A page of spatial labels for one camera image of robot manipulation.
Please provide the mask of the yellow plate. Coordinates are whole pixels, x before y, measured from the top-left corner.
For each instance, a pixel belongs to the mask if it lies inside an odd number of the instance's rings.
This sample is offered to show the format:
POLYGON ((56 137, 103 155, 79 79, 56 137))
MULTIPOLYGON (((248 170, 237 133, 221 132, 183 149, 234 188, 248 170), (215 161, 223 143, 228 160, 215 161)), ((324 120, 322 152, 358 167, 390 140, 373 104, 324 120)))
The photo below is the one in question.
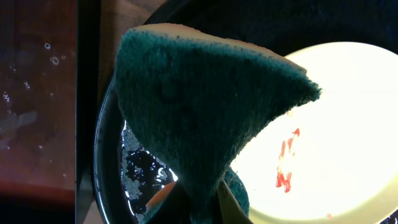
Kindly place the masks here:
POLYGON ((233 162, 254 223, 397 222, 397 54, 356 42, 288 55, 317 101, 264 128, 233 162))

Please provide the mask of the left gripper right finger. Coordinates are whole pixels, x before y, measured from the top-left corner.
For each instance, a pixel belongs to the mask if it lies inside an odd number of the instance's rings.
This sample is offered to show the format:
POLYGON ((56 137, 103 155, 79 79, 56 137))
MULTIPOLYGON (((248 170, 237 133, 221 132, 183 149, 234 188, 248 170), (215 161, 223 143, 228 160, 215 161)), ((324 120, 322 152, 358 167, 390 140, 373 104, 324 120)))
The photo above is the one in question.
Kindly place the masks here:
POLYGON ((252 224, 224 180, 220 182, 217 194, 222 224, 252 224))

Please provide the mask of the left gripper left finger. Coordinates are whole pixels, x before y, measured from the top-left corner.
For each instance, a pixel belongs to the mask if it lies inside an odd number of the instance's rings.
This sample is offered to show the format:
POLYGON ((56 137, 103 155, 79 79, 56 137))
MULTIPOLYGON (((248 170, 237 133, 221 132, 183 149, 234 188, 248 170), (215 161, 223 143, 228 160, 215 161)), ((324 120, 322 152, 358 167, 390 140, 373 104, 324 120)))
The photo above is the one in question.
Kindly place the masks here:
POLYGON ((179 181, 159 190, 146 209, 145 224, 190 224, 190 201, 179 181))

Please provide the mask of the green yellow sponge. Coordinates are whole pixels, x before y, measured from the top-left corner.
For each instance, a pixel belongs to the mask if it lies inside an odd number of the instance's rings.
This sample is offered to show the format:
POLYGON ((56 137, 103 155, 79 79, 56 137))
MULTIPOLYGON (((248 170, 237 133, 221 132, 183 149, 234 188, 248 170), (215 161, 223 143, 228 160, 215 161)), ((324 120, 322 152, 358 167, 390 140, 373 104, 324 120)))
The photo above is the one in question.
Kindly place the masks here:
POLYGON ((188 195, 190 223, 222 223, 217 189, 233 159, 321 93, 304 68, 268 49, 169 23, 124 34, 114 79, 127 125, 188 195))

